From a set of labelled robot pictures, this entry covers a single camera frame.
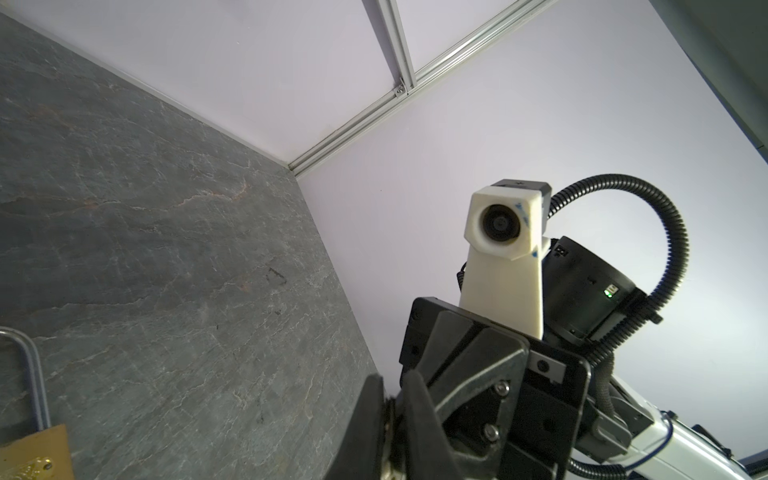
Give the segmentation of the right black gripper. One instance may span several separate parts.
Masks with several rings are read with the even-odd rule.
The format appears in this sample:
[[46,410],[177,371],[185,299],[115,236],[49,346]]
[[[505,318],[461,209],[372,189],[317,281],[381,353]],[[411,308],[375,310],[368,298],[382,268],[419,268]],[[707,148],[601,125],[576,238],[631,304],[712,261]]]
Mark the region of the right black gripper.
[[400,354],[408,479],[562,479],[591,369],[581,357],[435,297]]

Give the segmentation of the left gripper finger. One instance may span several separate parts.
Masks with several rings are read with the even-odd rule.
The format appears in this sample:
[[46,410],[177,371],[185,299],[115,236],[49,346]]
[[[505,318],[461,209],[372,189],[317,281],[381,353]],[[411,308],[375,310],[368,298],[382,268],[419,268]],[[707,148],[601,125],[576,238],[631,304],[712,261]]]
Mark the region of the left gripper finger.
[[369,375],[363,384],[340,447],[324,478],[380,479],[387,402],[383,379]]

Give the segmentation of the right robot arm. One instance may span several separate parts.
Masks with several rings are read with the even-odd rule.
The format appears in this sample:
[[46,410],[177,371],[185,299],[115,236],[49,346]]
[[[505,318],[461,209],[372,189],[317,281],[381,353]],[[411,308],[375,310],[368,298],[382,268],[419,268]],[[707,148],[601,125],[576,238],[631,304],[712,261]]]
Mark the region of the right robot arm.
[[[624,191],[658,216],[664,271],[644,292],[547,222],[594,192]],[[709,433],[613,372],[616,350],[677,292],[689,242],[674,203],[639,178],[602,174],[561,191],[501,180],[473,193],[457,305],[417,299],[383,479],[746,479]]]

